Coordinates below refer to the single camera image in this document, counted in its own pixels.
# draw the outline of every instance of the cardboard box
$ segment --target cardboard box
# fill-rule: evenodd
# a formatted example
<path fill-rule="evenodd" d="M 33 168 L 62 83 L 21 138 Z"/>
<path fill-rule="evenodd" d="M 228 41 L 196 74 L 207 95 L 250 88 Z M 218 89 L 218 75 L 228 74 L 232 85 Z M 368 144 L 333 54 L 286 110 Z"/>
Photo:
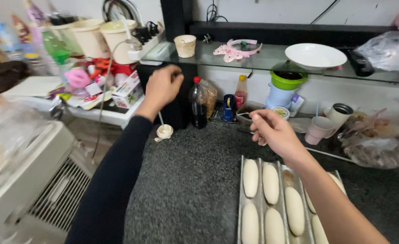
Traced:
<path fill-rule="evenodd" d="M 130 109 L 143 93 L 138 72 L 135 71 L 112 92 L 112 99 L 117 107 Z"/>

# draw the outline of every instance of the white bowl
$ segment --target white bowl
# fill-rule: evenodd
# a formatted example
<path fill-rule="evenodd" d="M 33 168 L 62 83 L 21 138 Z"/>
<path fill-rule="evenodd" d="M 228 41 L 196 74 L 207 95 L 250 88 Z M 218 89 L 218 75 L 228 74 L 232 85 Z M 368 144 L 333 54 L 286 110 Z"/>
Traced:
<path fill-rule="evenodd" d="M 285 55 L 304 69 L 320 70 L 347 62 L 347 56 L 336 48 L 313 43 L 300 43 L 287 47 Z"/>

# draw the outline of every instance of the glass shelf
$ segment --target glass shelf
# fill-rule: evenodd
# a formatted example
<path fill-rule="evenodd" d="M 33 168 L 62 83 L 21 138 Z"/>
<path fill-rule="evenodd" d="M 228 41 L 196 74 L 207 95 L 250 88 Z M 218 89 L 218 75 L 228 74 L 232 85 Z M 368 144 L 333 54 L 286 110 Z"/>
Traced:
<path fill-rule="evenodd" d="M 323 70 L 307 70 L 299 67 L 294 62 L 289 62 L 285 55 L 285 49 L 288 46 L 263 44 L 261 52 L 251 55 L 249 58 L 233 60 L 226 63 L 223 60 L 224 55 L 213 55 L 213 51 L 218 48 L 222 42 L 204 43 L 197 41 L 195 55 L 191 58 L 180 58 L 177 55 L 175 44 L 173 42 L 161 42 L 149 51 L 142 60 L 144 61 L 160 61 L 169 63 L 188 63 L 196 65 L 220 66 L 242 69 L 262 69 L 274 71 L 289 71 L 298 73 L 308 73 L 315 75 L 333 76 L 357 80 L 372 80 L 381 82 L 399 83 L 399 72 L 388 72 L 376 70 L 373 75 L 368 77 L 357 76 L 350 65 L 349 61 L 342 65 L 339 69 L 323 69 Z M 239 46 L 242 51 L 255 50 L 257 45 L 248 44 L 247 46 Z"/>

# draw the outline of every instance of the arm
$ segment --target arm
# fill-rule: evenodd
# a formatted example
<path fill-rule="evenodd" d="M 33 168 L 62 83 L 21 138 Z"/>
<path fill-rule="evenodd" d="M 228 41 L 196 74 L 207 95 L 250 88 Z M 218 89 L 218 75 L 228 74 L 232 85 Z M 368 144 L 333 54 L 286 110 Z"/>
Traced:
<path fill-rule="evenodd" d="M 254 111 L 250 116 L 251 130 L 257 130 L 252 140 L 259 145 L 267 142 L 300 177 L 329 243 L 388 243 L 303 147 L 287 121 L 270 109 Z"/>
<path fill-rule="evenodd" d="M 180 73 L 179 67 L 167 66 L 150 76 L 144 102 L 94 173 L 65 243 L 123 242 L 126 208 L 142 166 L 152 122 L 178 94 L 184 80 Z"/>

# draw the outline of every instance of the black sleeve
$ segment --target black sleeve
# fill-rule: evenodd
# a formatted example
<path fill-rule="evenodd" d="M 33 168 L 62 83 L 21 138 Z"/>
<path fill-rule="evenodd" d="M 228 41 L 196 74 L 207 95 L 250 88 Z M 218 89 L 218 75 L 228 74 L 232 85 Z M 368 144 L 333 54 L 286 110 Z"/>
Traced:
<path fill-rule="evenodd" d="M 94 173 L 65 243 L 123 243 L 127 204 L 152 128 L 152 123 L 144 117 L 130 120 Z"/>

